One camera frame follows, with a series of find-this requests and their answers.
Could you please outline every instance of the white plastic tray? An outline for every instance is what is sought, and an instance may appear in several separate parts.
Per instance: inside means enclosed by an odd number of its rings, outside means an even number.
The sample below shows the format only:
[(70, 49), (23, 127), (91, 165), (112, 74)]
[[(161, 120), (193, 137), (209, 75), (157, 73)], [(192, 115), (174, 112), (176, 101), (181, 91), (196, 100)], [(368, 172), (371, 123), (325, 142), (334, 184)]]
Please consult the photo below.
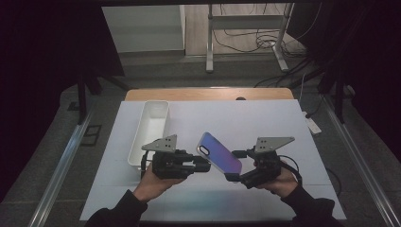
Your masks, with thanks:
[(140, 168), (141, 159), (144, 155), (142, 146), (163, 138), (168, 130), (168, 102), (167, 101), (147, 101), (141, 114), (138, 129), (133, 139), (128, 163), (131, 166)]

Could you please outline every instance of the smartphone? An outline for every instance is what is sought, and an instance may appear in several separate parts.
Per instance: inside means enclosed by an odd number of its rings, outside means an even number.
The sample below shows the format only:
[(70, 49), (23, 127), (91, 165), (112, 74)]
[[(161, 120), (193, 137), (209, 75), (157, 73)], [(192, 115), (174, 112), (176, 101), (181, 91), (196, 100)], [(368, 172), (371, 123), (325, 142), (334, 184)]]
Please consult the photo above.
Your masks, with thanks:
[(241, 162), (209, 132), (203, 134), (197, 152), (222, 173), (241, 173)]

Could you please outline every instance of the black sleeve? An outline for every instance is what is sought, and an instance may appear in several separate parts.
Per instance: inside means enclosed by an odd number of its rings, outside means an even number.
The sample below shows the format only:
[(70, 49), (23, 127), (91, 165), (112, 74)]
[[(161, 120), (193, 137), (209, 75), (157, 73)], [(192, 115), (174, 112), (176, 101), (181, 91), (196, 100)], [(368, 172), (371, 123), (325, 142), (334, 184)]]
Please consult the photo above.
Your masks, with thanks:
[(130, 190), (127, 190), (114, 209), (102, 208), (96, 211), (88, 219), (85, 227), (136, 226), (142, 213), (147, 209), (146, 203), (140, 202)]
[(292, 220), (294, 227), (338, 227), (342, 226), (332, 216), (334, 202), (328, 199), (313, 199), (301, 186), (281, 201), (289, 205), (297, 215)]

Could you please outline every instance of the metal frame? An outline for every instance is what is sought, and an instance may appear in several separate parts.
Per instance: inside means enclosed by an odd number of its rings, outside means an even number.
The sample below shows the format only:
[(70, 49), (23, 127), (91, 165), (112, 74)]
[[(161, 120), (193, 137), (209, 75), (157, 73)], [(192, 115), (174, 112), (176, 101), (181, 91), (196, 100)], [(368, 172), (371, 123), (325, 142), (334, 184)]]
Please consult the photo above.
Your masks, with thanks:
[(386, 222), (387, 226), (401, 226), (400, 220), (398, 219), (397, 214), (395, 214), (395, 211), (392, 208), (392, 204), (387, 198), (383, 188), (380, 186), (380, 183), (375, 178), (372, 170), (369, 168), (368, 164), (363, 158), (362, 153), (360, 152), (352, 136), (348, 132), (346, 125), (342, 124), (336, 117), (336, 114), (333, 111), (333, 103), (330, 99), (326, 99), (325, 97), (323, 98), (323, 100), (326, 104), (326, 110), (330, 115), (330, 118), (333, 121), (342, 142), (347, 147), (351, 160), (357, 168), (360, 177), (365, 182), (365, 185), (368, 191), (371, 193), (377, 209)]
[(223, 29), (280, 29), (276, 42), (271, 43), (272, 50), (281, 71), (288, 71), (281, 51), (281, 43), (286, 33), (292, 6), (293, 3), (288, 3), (284, 15), (213, 16), (212, 5), (209, 5), (206, 72), (213, 73), (213, 30)]
[(94, 114), (94, 106), (95, 103), (91, 105), (89, 112), (86, 117), (82, 121), (80, 125), (77, 125), (74, 129), (74, 132), (70, 138), (70, 141), (67, 144), (67, 147), (60, 158), (60, 161), (53, 173), (53, 176), (47, 185), (47, 188), (44, 191), (44, 195), (42, 196), (38, 206), (36, 207), (36, 211), (33, 213), (32, 219), (30, 220), (28, 226), (44, 226), (47, 217), (50, 214), (50, 210), (54, 204), (54, 201), (57, 198), (57, 195), (60, 192), (62, 182), (67, 175), (68, 169), (74, 159), (76, 151), (79, 147), (79, 143), (82, 139), (83, 134), (88, 127), (89, 121)]

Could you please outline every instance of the metal rail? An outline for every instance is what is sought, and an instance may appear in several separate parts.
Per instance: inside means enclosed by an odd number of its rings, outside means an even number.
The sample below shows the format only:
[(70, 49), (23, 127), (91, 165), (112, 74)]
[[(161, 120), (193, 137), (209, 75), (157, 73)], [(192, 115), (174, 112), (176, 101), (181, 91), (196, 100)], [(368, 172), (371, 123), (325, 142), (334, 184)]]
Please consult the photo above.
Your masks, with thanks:
[(365, 185), (368, 188), (368, 191), (370, 192), (372, 198), (374, 199), (374, 202), (387, 226), (401, 226), (399, 218), (392, 208), (392, 204), (387, 198), (383, 188), (380, 186), (380, 183), (375, 178), (372, 170), (369, 168), (368, 164), (363, 158), (359, 148), (357, 147), (351, 134), (347, 130), (346, 125), (341, 124), (336, 117), (336, 114), (333, 111), (333, 103), (330, 99), (326, 99), (325, 97), (323, 98), (323, 100), (326, 104), (326, 110), (329, 113), (330, 118), (336, 127), (336, 130), (339, 132), (342, 142), (346, 146), (350, 157), (354, 165), (356, 166), (357, 171), (359, 172), (360, 177), (365, 182)]
[(94, 114), (94, 107), (95, 103), (91, 105), (90, 110), (84, 118), (82, 124), (77, 125), (74, 129), (70, 141), (68, 142), (67, 147), (65, 148), (64, 153), (62, 154), (62, 157), (60, 158), (60, 161), (53, 173), (53, 176), (44, 191), (44, 195), (36, 207), (36, 211), (33, 213), (32, 219), (28, 224), (29, 227), (44, 226), (54, 201), (60, 192), (62, 182), (64, 181), (68, 169), (70, 168), (70, 165), (74, 159), (82, 136), (88, 127), (92, 115)]

